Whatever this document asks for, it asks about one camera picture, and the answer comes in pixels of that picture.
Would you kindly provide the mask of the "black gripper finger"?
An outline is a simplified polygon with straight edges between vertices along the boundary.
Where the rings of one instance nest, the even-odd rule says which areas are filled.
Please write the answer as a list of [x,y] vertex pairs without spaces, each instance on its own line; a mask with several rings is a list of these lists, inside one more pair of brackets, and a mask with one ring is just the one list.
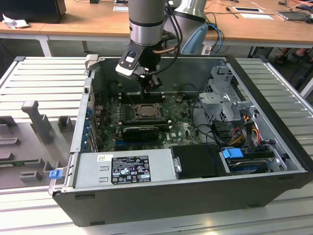
[[141,86],[141,93],[142,94],[148,93],[148,91],[146,91],[146,90],[147,90],[147,87],[149,85],[149,81],[150,81],[150,77],[148,75],[141,74],[139,76],[139,83]]
[[162,85],[162,81],[156,75],[152,75],[149,84],[151,88],[157,88]]

